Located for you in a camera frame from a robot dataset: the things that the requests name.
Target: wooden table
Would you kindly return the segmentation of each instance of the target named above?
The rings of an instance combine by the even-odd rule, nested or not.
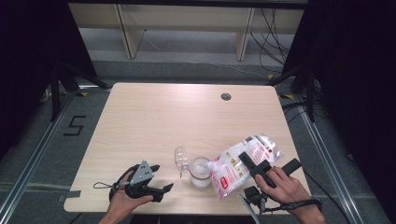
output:
[[[231,100],[221,99],[223,93],[229,93]],[[174,152],[183,145],[191,159],[215,159],[223,150],[258,133],[275,141],[284,155],[277,166],[298,159],[273,87],[117,83],[71,188],[81,190],[80,197],[68,198],[64,209],[105,212],[109,189],[94,189],[93,184],[112,184],[129,167],[146,160],[149,165],[161,165],[149,183],[151,187],[175,185],[161,203],[142,205],[135,213],[247,215],[248,210],[236,195],[255,185],[253,178],[221,200],[211,185],[198,189],[191,184],[190,174],[180,178]],[[293,176],[308,189],[301,169]],[[269,202],[267,206],[278,204]]]

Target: black cable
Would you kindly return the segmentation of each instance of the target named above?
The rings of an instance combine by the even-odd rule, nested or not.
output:
[[[276,32],[276,23],[275,23],[275,14],[276,14],[276,10],[273,9],[273,20],[271,22],[271,25],[269,24],[267,18],[265,17],[264,11],[262,10],[262,16],[264,17],[265,23],[267,24],[268,27],[268,34],[271,34],[271,36],[273,37],[273,39],[275,40],[275,42],[277,43],[278,47],[273,46],[272,44],[270,44],[269,42],[267,42],[270,46],[272,46],[275,49],[278,49],[280,52],[280,55],[282,56],[282,59],[285,61],[286,60],[286,56],[284,54],[284,49],[289,52],[289,49],[284,47],[283,45],[281,45],[279,43],[279,39],[277,38],[277,32]]]
[[[250,33],[250,35],[253,37],[254,41],[257,43],[257,45],[260,47],[261,51],[260,51],[260,56],[262,56],[262,52],[265,51],[265,53],[268,54],[268,56],[270,56],[272,59],[274,59],[275,61],[277,61],[278,63],[280,63],[281,65],[284,65],[284,63],[282,61],[280,61],[276,56],[274,56],[274,54],[272,54],[270,51],[268,51],[268,49],[264,48],[262,44],[259,43],[259,41],[257,41],[256,37],[254,37],[253,33]]]
[[[104,185],[104,187],[96,187],[96,185],[98,185],[98,184]],[[111,187],[112,187],[111,185],[105,184],[103,182],[96,182],[93,184],[94,189],[109,189]]]
[[[282,48],[280,47],[280,43],[279,43],[279,39],[277,38],[277,31],[276,31],[276,22],[275,22],[275,14],[276,14],[276,8],[273,8],[273,22],[274,22],[274,31],[275,31],[275,36],[274,33],[273,34],[273,38],[276,41],[278,48],[279,48],[279,53],[283,58],[283,62],[286,61],[286,56],[285,53],[283,52]]]
[[[323,118],[323,119],[328,119],[329,118],[329,115],[327,115],[327,114],[326,114],[326,116],[322,116],[322,115],[318,114],[317,112],[315,112],[315,111],[318,111],[318,110],[324,110],[324,109],[314,109],[314,114],[316,116],[318,116],[320,118]]]
[[[279,207],[275,208],[265,208],[265,212],[275,212],[279,210],[294,210],[302,206],[307,206],[314,204],[318,207],[319,211],[321,212],[321,201],[318,199],[310,199],[310,200],[305,200],[305,201],[300,201],[300,202],[295,202],[295,203],[281,203]]]
[[[270,33],[267,34],[267,36],[264,36],[264,34],[262,33],[262,38],[264,39],[264,44],[267,43],[269,46],[271,46],[274,49],[278,49],[277,46],[274,46],[273,44],[271,44],[270,42],[268,42],[268,37],[270,36]]]
[[[291,118],[288,123],[292,122],[295,118],[297,118],[299,115],[303,114],[306,110],[301,111],[300,113],[296,114],[293,118]]]
[[[292,107],[289,107],[288,110],[286,112],[283,113],[283,115],[286,116],[286,114],[292,109]]]
[[[275,71],[275,70],[271,70],[271,69],[269,69],[269,68],[266,68],[266,67],[264,66],[264,64],[262,64],[262,49],[260,49],[259,61],[260,61],[260,65],[262,66],[262,68],[265,69],[265,70],[267,70],[268,72],[280,73],[280,72],[278,72],[278,71]]]
[[[314,177],[312,177],[312,175],[310,175],[305,169],[303,169],[304,174],[306,174],[325,194],[326,196],[335,204],[335,206],[338,208],[338,210],[340,211],[340,213],[344,216],[344,218],[346,219],[347,223],[350,223],[349,218],[347,217],[347,214],[345,213],[345,211],[343,210],[343,208],[340,206],[340,204],[338,204],[335,199],[326,191],[326,189],[324,189],[319,183],[318,181],[316,181],[314,179]]]
[[[305,105],[305,104],[306,104],[306,101],[299,102],[299,103],[291,103],[291,104],[288,104],[288,105],[282,105],[282,109],[284,110],[284,109],[287,109],[287,108],[295,107],[297,105]]]
[[[79,213],[76,217],[74,217],[69,224],[73,224],[80,216],[82,215],[82,213]]]

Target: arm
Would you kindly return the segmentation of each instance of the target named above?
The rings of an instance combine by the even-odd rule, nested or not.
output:
[[[273,167],[267,172],[271,180],[276,184],[276,188],[271,188],[265,183],[261,175],[256,175],[256,182],[260,189],[279,203],[295,203],[311,199],[306,189],[300,181],[291,176],[287,176],[280,167]],[[326,223],[324,216],[316,205],[307,205],[289,210],[289,213],[296,216],[300,223]]]
[[[114,193],[105,216],[102,218],[102,220],[100,220],[99,224],[120,223],[126,217],[128,217],[132,211],[136,209],[136,207],[151,202],[152,200],[153,197],[151,195],[138,199],[132,199],[125,193],[124,189],[119,189]]]

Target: floor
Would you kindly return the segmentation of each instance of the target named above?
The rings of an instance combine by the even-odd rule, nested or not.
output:
[[[269,75],[279,76],[282,68],[282,63],[261,54],[252,36],[249,37],[244,61],[238,62],[231,34],[147,31],[136,57],[128,60],[119,31],[80,31],[99,78],[109,84],[117,81],[193,80],[264,85]],[[262,43],[261,34],[254,34],[254,37]],[[278,42],[286,49],[292,39],[293,35],[278,36]],[[283,62],[278,49],[268,49]],[[134,80],[131,80],[129,73],[131,67],[139,71],[134,74]],[[182,73],[184,77],[167,77],[166,73],[171,72]],[[276,86],[282,105],[299,102],[304,97],[290,97],[291,82],[292,78]],[[109,94],[109,91],[89,88],[91,84],[85,80],[78,83],[87,88],[83,90],[89,97],[81,93],[63,95],[64,112],[56,122],[50,122],[50,101],[44,101],[20,143],[0,162],[0,199],[14,201],[1,223],[97,223],[103,215],[79,215],[63,210],[64,197]],[[308,179],[313,196],[323,201],[323,213],[328,222],[389,223],[359,168],[346,157],[347,149],[337,136],[326,111],[321,105],[315,105],[314,109],[315,123],[309,121],[303,107],[285,110],[285,117],[305,170],[343,207],[349,219],[347,221],[329,196]],[[77,115],[85,116],[84,128],[78,138],[65,140],[64,134],[74,131],[69,129],[70,119]],[[21,187],[16,189],[14,183],[21,183]],[[260,221],[297,223],[291,216],[265,216],[260,217]]]

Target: strap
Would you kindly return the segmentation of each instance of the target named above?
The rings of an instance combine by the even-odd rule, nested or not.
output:
[[[116,193],[117,191],[117,187],[119,186],[121,180],[131,171],[135,171],[137,168],[139,167],[139,164],[130,167],[127,171],[125,171],[122,176],[120,176],[119,180],[117,180],[117,182],[115,182],[110,189],[110,192],[108,193],[108,199],[111,201],[111,198],[113,198],[114,193]]]
[[[266,208],[265,212],[274,212],[278,210],[294,210],[299,207],[307,206],[314,204],[318,207],[319,211],[321,212],[321,201],[318,199],[310,199],[310,200],[305,200],[305,201],[300,201],[300,202],[295,202],[295,203],[282,203],[279,207],[276,208]]]

